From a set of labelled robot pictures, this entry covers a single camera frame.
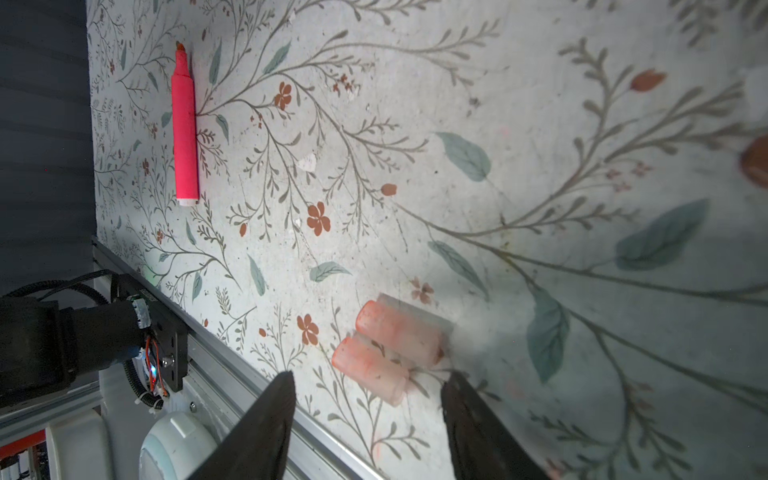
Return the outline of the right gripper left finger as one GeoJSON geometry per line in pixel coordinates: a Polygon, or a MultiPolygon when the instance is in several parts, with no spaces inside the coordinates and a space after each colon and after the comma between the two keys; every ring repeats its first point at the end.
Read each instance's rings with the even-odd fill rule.
{"type": "Polygon", "coordinates": [[[190,480],[281,479],[286,470],[296,389],[278,374],[190,480]]]}

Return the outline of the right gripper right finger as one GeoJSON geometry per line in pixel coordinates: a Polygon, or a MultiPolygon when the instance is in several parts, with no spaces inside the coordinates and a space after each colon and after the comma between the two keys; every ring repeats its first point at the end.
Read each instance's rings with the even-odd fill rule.
{"type": "Polygon", "coordinates": [[[457,479],[548,478],[462,374],[451,373],[440,398],[457,479]]]}

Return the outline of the translucent pen cap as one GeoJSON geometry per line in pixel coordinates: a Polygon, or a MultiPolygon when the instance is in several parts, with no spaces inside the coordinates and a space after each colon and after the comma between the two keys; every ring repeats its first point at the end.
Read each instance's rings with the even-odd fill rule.
{"type": "Polygon", "coordinates": [[[344,339],[335,349],[331,363],[383,402],[392,406],[401,404],[409,380],[408,370],[358,337],[344,339]]]}
{"type": "Polygon", "coordinates": [[[454,323],[386,294],[366,302],[355,329],[422,368],[435,367],[449,350],[454,323]]]}

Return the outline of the pink marker pen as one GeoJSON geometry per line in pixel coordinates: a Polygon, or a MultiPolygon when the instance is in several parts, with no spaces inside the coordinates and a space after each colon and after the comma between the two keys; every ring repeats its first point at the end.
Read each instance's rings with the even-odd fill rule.
{"type": "Polygon", "coordinates": [[[173,155],[176,198],[180,206],[192,207],[200,199],[196,140],[195,87],[188,55],[177,43],[171,77],[173,155]]]}

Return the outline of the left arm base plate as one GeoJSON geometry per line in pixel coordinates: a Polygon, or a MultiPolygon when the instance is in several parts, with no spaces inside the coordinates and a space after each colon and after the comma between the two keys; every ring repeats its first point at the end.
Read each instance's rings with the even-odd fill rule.
{"type": "Polygon", "coordinates": [[[186,322],[164,298],[129,274],[111,282],[113,300],[130,300],[138,307],[139,328],[145,333],[141,357],[155,396],[180,392],[188,373],[186,322]]]}

